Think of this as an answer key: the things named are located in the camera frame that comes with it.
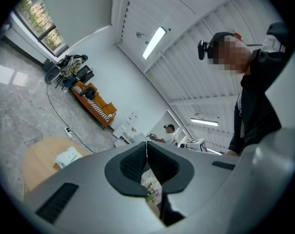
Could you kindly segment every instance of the power strip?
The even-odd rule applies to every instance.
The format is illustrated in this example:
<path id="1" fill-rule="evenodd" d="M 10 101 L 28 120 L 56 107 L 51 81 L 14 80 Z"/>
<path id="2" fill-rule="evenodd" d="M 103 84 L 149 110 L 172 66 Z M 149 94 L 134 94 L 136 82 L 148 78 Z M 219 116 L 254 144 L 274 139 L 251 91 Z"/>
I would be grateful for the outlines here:
<path id="1" fill-rule="evenodd" d="M 70 133 L 70 128 L 65 127 L 64 130 L 65 130 L 65 132 L 66 132 L 66 134 L 68 135 L 69 138 L 73 138 L 72 134 Z"/>

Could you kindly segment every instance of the black bag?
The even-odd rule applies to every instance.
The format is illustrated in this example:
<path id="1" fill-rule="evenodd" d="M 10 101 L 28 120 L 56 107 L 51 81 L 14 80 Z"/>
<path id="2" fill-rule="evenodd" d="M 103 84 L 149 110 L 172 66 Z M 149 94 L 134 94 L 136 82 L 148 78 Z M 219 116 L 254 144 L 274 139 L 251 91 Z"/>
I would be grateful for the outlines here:
<path id="1" fill-rule="evenodd" d="M 80 96 L 85 96 L 87 99 L 94 99 L 95 97 L 95 89 L 94 88 L 87 88 L 83 93 L 79 94 Z"/>

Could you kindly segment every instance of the paper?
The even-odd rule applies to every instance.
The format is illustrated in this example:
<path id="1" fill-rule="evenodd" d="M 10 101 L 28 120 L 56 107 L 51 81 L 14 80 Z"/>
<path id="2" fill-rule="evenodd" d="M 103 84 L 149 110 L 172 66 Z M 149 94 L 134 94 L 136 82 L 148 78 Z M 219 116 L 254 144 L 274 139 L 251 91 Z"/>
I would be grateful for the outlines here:
<path id="1" fill-rule="evenodd" d="M 56 157 L 55 163 L 63 169 L 67 165 L 71 164 L 75 160 L 81 158 L 82 155 L 73 147 L 69 147 L 65 152 L 59 154 Z"/>

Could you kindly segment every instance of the wooden table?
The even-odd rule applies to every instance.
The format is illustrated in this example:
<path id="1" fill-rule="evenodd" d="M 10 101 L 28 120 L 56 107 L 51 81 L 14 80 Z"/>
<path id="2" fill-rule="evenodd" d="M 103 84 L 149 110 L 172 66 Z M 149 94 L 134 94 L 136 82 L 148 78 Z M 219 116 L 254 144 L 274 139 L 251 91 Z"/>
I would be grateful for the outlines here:
<path id="1" fill-rule="evenodd" d="M 82 156 L 90 155 L 70 139 L 58 136 L 37 142 L 29 149 L 22 165 L 23 179 L 28 191 L 61 170 L 55 164 L 56 157 L 70 146 L 75 147 Z"/>

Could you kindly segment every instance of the white desk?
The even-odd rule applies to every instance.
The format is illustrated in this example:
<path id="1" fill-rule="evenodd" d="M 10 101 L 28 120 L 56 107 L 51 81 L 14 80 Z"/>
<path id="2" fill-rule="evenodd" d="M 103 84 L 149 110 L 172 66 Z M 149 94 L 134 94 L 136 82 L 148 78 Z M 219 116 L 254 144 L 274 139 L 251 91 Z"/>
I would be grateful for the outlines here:
<path id="1" fill-rule="evenodd" d="M 128 145 L 131 143 L 135 143 L 136 141 L 129 137 L 125 132 L 122 132 L 122 135 L 119 137 L 119 139 L 115 142 L 115 147 L 120 147 L 124 145 Z"/>

